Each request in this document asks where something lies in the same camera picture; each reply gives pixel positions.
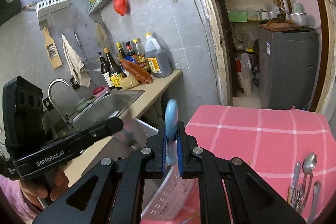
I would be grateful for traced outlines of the person's left hand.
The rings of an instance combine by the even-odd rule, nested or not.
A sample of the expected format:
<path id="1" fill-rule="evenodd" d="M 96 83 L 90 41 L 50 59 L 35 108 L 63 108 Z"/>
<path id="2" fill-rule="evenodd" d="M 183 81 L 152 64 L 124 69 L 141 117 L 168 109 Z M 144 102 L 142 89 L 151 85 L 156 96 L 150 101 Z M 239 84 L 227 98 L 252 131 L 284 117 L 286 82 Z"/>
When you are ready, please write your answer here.
<path id="1" fill-rule="evenodd" d="M 54 174 L 54 187 L 47 190 L 41 184 L 36 184 L 32 181 L 19 181 L 19 186 L 25 198 L 38 207 L 43 209 L 39 199 L 50 198 L 51 201 L 57 200 L 63 193 L 69 189 L 69 180 L 64 171 L 58 168 Z"/>

